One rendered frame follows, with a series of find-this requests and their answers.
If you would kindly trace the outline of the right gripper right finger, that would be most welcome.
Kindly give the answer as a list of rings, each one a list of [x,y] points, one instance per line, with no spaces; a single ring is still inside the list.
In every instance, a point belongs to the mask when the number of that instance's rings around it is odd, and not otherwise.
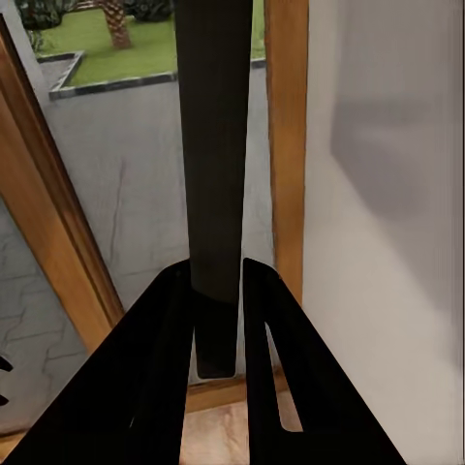
[[[281,276],[243,261],[250,465],[407,465]],[[268,323],[303,432],[281,426]]]

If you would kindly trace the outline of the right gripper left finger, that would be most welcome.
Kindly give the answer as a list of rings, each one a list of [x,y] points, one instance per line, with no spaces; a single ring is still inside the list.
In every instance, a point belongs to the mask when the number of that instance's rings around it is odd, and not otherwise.
[[[164,268],[0,465],[178,465],[194,311]]]

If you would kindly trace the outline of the poster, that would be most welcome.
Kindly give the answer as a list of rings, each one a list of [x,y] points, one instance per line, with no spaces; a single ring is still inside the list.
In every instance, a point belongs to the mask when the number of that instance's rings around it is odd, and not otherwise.
[[[235,375],[253,0],[173,0],[197,373]]]

